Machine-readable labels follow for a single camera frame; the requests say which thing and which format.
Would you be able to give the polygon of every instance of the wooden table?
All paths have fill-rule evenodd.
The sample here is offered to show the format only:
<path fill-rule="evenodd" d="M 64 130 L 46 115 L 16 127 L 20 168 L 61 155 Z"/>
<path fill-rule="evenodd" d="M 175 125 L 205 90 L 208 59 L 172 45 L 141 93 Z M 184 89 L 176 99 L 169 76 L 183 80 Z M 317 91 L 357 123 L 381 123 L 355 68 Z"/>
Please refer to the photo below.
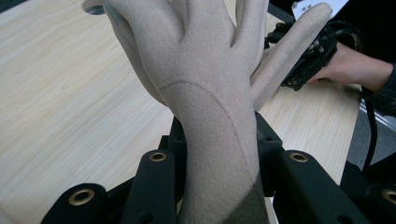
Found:
<path fill-rule="evenodd" d="M 0 210 L 15 223 L 39 223 L 77 184 L 116 187 L 169 133 L 172 114 L 142 87 L 108 18 L 81 1 L 0 14 L 0 68 Z M 285 148 L 312 154 L 339 182 L 359 103 L 356 88 L 321 82 L 279 89 L 261 113 Z"/>

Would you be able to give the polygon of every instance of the glove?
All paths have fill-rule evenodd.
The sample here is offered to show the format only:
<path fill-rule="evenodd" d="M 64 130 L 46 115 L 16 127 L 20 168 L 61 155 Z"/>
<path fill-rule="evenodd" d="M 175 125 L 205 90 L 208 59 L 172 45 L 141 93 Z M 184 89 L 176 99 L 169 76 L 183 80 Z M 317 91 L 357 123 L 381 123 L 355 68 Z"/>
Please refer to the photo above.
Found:
<path fill-rule="evenodd" d="M 188 160 L 180 223 L 267 220 L 250 88 L 259 63 L 253 84 L 274 61 L 262 58 L 267 6 L 237 1 L 235 27 L 222 0 L 105 2 L 142 84 L 183 125 Z"/>

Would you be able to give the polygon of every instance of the light wood tabletop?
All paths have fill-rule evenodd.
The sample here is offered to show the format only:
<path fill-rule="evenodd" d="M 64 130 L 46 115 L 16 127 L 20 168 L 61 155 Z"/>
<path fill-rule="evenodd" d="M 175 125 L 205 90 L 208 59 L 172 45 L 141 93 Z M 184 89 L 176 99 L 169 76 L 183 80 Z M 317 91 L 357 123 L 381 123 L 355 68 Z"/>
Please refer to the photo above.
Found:
<path fill-rule="evenodd" d="M 169 134 L 171 112 L 140 84 L 106 15 L 81 5 L 30 0 L 0 14 L 0 213 L 15 223 L 39 223 L 77 184 L 116 187 Z M 357 88 L 319 82 L 278 89 L 260 112 L 285 149 L 338 183 L 359 104 Z"/>

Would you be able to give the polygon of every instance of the stitching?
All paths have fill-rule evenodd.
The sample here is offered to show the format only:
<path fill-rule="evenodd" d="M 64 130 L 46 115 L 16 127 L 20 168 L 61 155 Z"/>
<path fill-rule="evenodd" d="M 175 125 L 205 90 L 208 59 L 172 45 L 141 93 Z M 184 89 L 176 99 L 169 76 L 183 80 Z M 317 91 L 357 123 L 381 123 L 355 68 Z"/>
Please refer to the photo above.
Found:
<path fill-rule="evenodd" d="M 216 97 L 216 95 L 213 94 L 212 91 L 207 90 L 207 89 L 205 89 L 204 87 L 202 87 L 201 85 L 198 85 L 197 83 L 190 82 L 190 81 L 176 81 L 176 82 L 173 82 L 173 83 L 171 83 L 171 84 L 169 84 L 169 85 L 163 87 L 163 88 L 162 88 L 162 91 L 165 91 L 166 89 L 168 89 L 168 88 L 170 88 L 170 87 L 172 87 L 172 86 L 179 85 L 179 84 L 187 84 L 187 85 L 191 85 L 191 86 L 193 86 L 193 87 L 197 87 L 198 89 L 201 89 L 201 90 L 204 91 L 205 93 L 209 94 L 209 95 L 215 100 L 215 102 L 219 105 L 220 109 L 221 109 L 221 110 L 223 111 L 223 113 L 226 115 L 227 120 L 230 121 L 231 126 L 233 127 L 233 135 L 236 137 L 236 142 L 238 143 L 239 151 L 241 152 L 242 158 L 244 159 L 245 171 L 247 171 L 247 172 L 249 173 L 249 179 L 250 179 L 251 183 L 253 184 L 253 191 L 254 191 L 254 193 L 256 194 L 256 196 L 260 199 L 261 195 L 259 194 L 259 192 L 258 192 L 257 190 L 255 190 L 255 187 L 256 187 L 256 184 L 255 184 L 255 183 L 256 183 L 256 182 L 255 182 L 255 180 L 254 180 L 252 174 L 250 173 L 250 171 L 249 171 L 249 169 L 248 169 L 247 158 L 246 158 L 246 156 L 245 156 L 244 151 L 242 150 L 242 145 L 241 145 L 239 136 L 238 136 L 238 134 L 236 134 L 236 128 L 235 128 L 235 126 L 234 126 L 234 124 L 233 124 L 233 120 L 231 119 L 230 115 L 227 113 L 227 110 L 224 108 L 224 106 L 222 105 L 222 103 L 220 102 L 220 100 L 218 99 L 218 97 Z M 260 203 L 265 207 L 265 203 L 264 203 L 262 200 L 260 200 Z"/>

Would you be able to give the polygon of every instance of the person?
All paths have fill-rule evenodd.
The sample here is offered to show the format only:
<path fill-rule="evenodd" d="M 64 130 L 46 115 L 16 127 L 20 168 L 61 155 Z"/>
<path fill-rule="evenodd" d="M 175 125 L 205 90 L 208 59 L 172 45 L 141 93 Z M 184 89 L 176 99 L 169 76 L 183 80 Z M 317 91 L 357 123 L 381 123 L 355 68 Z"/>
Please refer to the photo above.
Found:
<path fill-rule="evenodd" d="M 369 57 L 337 43 L 337 52 L 329 64 L 309 81 L 328 78 L 363 86 L 362 97 L 383 115 L 396 116 L 396 71 L 394 63 Z"/>

